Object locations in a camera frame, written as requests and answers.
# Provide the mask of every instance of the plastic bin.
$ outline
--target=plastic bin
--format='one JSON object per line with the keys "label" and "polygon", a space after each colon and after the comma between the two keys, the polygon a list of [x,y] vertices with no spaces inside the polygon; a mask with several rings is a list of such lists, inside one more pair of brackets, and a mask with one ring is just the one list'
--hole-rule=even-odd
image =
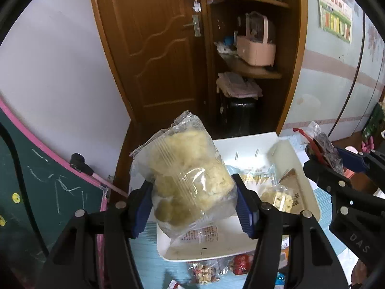
{"label": "plastic bin", "polygon": [[[256,159],[255,153],[258,149],[257,160],[261,160],[261,164],[275,163],[278,178],[281,178],[286,171],[295,168],[305,208],[310,210],[319,221],[321,212],[314,192],[303,172],[302,164],[288,140],[282,140],[276,133],[269,132],[214,140],[214,143],[225,164],[239,164],[242,160],[247,164]],[[217,227],[218,240],[215,238],[212,242],[205,243],[184,243],[178,240],[171,244],[171,239],[158,227],[157,249],[159,255],[167,261],[200,261],[255,250],[257,240],[249,239],[247,234],[242,231],[237,215],[215,222],[213,225]]]}

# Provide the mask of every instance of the black cable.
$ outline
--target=black cable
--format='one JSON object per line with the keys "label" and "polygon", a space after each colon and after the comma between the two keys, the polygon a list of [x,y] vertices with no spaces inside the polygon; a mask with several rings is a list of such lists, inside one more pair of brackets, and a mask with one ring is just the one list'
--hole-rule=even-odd
{"label": "black cable", "polygon": [[19,160],[19,155],[17,154],[15,143],[13,142],[11,135],[9,132],[5,129],[2,123],[0,123],[0,136],[5,141],[9,151],[11,152],[13,164],[15,166],[15,172],[17,181],[19,183],[19,190],[22,197],[22,201],[24,203],[24,207],[26,208],[26,213],[29,219],[29,222],[31,224],[31,227],[33,229],[33,232],[36,235],[37,241],[40,245],[40,248],[42,249],[45,257],[48,257],[49,251],[47,249],[47,246],[45,245],[45,242],[43,240],[43,237],[40,233],[39,227],[37,226],[37,223],[35,221],[35,217],[33,216],[31,204],[29,203],[28,194],[26,192],[26,184],[24,183],[24,177],[23,177],[23,171]]}

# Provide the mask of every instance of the wall poster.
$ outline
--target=wall poster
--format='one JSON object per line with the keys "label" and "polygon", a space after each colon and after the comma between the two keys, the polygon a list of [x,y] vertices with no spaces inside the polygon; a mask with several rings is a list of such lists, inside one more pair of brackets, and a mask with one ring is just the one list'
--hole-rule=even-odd
{"label": "wall poster", "polygon": [[342,0],[318,0],[321,28],[352,43],[352,8]]}

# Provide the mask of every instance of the green chalkboard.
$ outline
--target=green chalkboard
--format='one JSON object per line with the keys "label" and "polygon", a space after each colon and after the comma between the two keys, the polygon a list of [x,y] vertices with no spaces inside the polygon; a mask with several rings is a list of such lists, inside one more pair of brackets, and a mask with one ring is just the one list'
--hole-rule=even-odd
{"label": "green chalkboard", "polygon": [[[34,145],[0,109],[20,159],[27,196],[43,241],[50,250],[76,210],[100,210],[105,191],[78,177]],[[0,138],[0,255],[19,279],[33,285],[45,256],[27,216],[16,171],[5,141]]]}

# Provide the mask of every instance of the door handle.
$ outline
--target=door handle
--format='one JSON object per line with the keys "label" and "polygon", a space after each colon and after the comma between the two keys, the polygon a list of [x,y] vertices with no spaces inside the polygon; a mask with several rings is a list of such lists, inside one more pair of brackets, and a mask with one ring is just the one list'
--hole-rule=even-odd
{"label": "door handle", "polygon": [[199,17],[197,14],[194,14],[192,16],[192,23],[183,25],[183,27],[190,27],[190,26],[194,27],[195,36],[200,37],[201,36],[201,27],[199,26]]}

